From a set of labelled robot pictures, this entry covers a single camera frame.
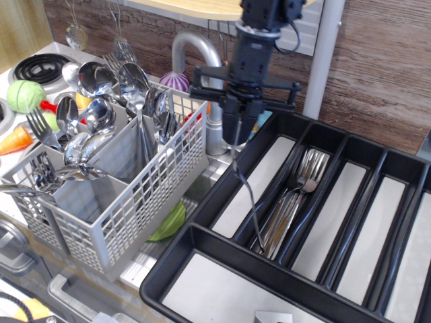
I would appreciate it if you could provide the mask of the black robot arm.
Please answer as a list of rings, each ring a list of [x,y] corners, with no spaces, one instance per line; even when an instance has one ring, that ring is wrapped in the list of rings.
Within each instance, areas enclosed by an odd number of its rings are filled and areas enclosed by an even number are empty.
[[[248,137],[265,110],[292,112],[301,86],[269,74],[281,29],[302,18],[304,1],[241,1],[242,17],[232,59],[226,67],[195,67],[192,98],[217,102],[222,109],[222,136],[230,146]]]

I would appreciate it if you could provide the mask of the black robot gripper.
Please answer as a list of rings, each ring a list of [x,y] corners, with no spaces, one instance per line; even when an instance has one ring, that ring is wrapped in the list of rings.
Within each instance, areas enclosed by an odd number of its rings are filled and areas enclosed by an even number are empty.
[[[265,110],[293,111],[299,83],[268,73],[278,33],[240,33],[226,67],[195,67],[192,98],[217,102],[223,110],[223,139],[240,145]]]

